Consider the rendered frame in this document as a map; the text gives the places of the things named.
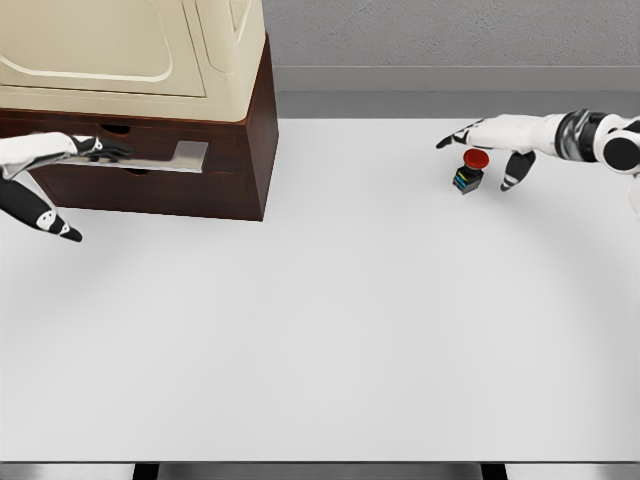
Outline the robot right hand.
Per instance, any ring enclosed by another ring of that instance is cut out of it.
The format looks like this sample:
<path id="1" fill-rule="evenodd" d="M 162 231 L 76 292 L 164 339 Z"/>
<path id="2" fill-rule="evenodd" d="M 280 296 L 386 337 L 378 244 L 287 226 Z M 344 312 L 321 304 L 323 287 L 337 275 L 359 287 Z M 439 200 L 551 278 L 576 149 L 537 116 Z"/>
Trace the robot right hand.
<path id="1" fill-rule="evenodd" d="M 480 119 L 446 136 L 436 144 L 437 149 L 453 143 L 483 150 L 510 151 L 500 186 L 502 192 L 518 185 L 529 173 L 536 160 L 536 151 L 555 155 L 555 134 L 562 116 L 501 114 Z"/>

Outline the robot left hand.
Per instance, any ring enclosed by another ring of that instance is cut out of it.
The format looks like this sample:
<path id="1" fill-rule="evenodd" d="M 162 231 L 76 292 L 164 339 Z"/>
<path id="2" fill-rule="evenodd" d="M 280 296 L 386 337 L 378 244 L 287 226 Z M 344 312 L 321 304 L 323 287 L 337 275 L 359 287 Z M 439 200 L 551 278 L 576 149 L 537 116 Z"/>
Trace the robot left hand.
<path id="1" fill-rule="evenodd" d="M 120 160 L 130 158 L 133 153 L 130 146 L 118 141 L 62 132 L 0 139 L 0 211 L 35 230 L 80 242 L 81 233 L 15 177 L 23 171 L 53 165 L 67 158 Z"/>

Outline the brown drawer with silver handle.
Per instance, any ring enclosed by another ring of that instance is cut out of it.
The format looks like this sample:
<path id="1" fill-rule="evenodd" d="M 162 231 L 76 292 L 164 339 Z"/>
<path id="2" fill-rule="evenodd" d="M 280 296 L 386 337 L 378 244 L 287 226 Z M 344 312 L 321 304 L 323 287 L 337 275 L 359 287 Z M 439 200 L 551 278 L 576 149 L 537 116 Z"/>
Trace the brown drawer with silver handle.
<path id="1" fill-rule="evenodd" d="M 53 165 L 76 165 L 90 167 L 120 168 L 140 173 L 144 170 L 203 173 L 208 167 L 208 158 L 213 158 L 213 166 L 219 170 L 235 167 L 231 163 L 229 149 L 235 140 L 216 139 L 212 132 L 205 130 L 175 130 L 168 128 L 149 128 L 126 126 L 124 124 L 92 123 L 54 123 L 30 121 L 28 119 L 0 119 L 0 139 L 33 133 L 62 132 L 98 136 L 130 146 L 134 153 L 128 159 L 110 160 L 100 158 L 91 160 L 72 157 Z"/>

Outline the cream and brown drawer cabinet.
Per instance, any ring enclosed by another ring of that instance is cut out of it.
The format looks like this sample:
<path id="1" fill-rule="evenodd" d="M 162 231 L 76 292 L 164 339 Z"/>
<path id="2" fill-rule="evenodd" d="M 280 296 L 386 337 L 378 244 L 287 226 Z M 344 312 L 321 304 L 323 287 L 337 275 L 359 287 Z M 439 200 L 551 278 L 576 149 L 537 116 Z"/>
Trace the cream and brown drawer cabinet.
<path id="1" fill-rule="evenodd" d="M 262 0 L 0 0 L 0 119 L 205 130 L 263 218 L 278 143 Z"/>

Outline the plain brown drawer front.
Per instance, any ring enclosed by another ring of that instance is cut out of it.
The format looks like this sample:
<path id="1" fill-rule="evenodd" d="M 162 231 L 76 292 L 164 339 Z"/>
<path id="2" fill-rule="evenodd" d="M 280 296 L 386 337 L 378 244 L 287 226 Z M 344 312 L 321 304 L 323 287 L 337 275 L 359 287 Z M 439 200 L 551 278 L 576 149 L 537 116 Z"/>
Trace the plain brown drawer front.
<path id="1" fill-rule="evenodd" d="M 54 165 L 31 172 L 57 206 L 252 219 L 255 209 L 238 174 L 150 171 Z"/>

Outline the red button switch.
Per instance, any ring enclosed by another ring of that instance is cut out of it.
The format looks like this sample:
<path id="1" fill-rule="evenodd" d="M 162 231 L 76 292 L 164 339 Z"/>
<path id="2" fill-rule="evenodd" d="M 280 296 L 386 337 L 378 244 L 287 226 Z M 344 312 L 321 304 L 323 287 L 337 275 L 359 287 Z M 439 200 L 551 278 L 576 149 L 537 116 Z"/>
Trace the red button switch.
<path id="1" fill-rule="evenodd" d="M 462 193 L 467 194 L 479 188 L 484 168 L 489 164 L 487 152 L 471 148 L 463 154 L 463 165 L 456 170 L 452 184 Z"/>

